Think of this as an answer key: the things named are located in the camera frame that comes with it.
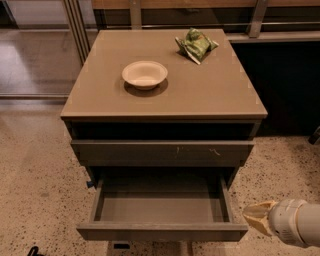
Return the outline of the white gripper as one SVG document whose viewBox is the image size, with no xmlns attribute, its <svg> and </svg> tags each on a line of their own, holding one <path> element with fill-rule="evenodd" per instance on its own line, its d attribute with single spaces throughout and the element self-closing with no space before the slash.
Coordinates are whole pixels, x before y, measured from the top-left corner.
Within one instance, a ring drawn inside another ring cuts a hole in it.
<svg viewBox="0 0 320 256">
<path fill-rule="evenodd" d="M 247 223 L 266 236 L 274 234 L 285 244 L 306 248 L 308 221 L 302 199 L 274 200 L 251 204 L 243 209 Z"/>
</svg>

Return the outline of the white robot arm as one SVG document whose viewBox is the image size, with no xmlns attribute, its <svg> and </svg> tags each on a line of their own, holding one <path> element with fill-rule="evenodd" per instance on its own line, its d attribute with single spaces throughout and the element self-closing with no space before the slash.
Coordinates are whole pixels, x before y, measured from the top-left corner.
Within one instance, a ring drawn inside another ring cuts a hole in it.
<svg viewBox="0 0 320 256">
<path fill-rule="evenodd" d="M 250 226 L 266 236 L 277 236 L 287 245 L 320 247 L 320 205 L 302 199 L 265 201 L 244 208 Z"/>
</svg>

